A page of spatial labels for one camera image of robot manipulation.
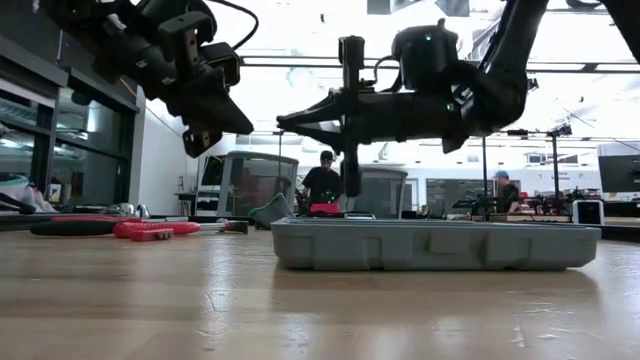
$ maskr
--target gray plastic tray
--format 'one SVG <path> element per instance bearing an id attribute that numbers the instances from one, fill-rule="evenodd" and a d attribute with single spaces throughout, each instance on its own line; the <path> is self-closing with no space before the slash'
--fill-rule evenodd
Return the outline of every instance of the gray plastic tray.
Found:
<path id="1" fill-rule="evenodd" d="M 284 266 L 315 270 L 564 270 L 596 256 L 581 225 L 285 218 L 271 224 Z"/>

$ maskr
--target person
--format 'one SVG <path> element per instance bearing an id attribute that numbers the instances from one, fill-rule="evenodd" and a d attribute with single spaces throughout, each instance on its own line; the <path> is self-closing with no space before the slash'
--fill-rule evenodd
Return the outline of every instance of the person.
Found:
<path id="1" fill-rule="evenodd" d="M 331 151 L 323 151 L 320 154 L 320 166 L 311 169 L 302 181 L 304 186 L 303 194 L 309 198 L 309 204 L 326 202 L 326 200 L 323 200 L 323 196 L 327 192 L 332 193 L 336 198 L 342 195 L 340 175 L 331 169 L 333 160 Z"/>
<path id="2" fill-rule="evenodd" d="M 496 172 L 494 178 L 498 181 L 498 191 L 500 191 L 496 211 L 501 214 L 515 213 L 520 200 L 520 190 L 511 183 L 509 174 L 504 170 Z"/>

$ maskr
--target black t-shirt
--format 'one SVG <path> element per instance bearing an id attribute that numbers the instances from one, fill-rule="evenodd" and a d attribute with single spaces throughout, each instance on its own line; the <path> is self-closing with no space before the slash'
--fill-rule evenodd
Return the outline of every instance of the black t-shirt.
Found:
<path id="1" fill-rule="evenodd" d="M 507 213 L 511 204 L 517 202 L 520 199 L 520 190 L 513 184 L 506 184 L 502 186 L 502 194 L 500 196 L 500 202 L 498 203 L 498 213 Z"/>
<path id="2" fill-rule="evenodd" d="M 322 195 L 330 191 L 336 195 L 342 194 L 340 175 L 333 170 L 325 171 L 321 167 L 314 167 L 302 181 L 304 187 L 311 190 L 309 201 L 311 204 L 322 202 Z"/>

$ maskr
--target wooden tabletop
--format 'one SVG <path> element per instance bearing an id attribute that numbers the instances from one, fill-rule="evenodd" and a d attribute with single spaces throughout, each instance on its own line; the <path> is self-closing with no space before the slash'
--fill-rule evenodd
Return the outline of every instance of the wooden tabletop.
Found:
<path id="1" fill-rule="evenodd" d="M 0 359 L 640 359 L 640 247 L 561 273 L 280 269 L 270 233 L 0 233 Z"/>

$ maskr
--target pole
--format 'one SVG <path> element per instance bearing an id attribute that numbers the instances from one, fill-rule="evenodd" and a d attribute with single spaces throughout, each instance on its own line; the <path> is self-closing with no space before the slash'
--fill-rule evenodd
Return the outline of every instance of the pole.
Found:
<path id="1" fill-rule="evenodd" d="M 487 175 L 487 138 L 482 137 L 482 179 L 484 180 L 484 219 L 489 221 L 489 181 Z"/>
<path id="2" fill-rule="evenodd" d="M 555 190 L 556 204 L 560 201 L 560 177 L 558 176 L 558 137 L 551 135 L 553 146 L 553 186 Z"/>
<path id="3" fill-rule="evenodd" d="M 284 131 L 278 132 L 278 181 L 280 181 L 280 177 L 282 176 L 282 135 Z"/>

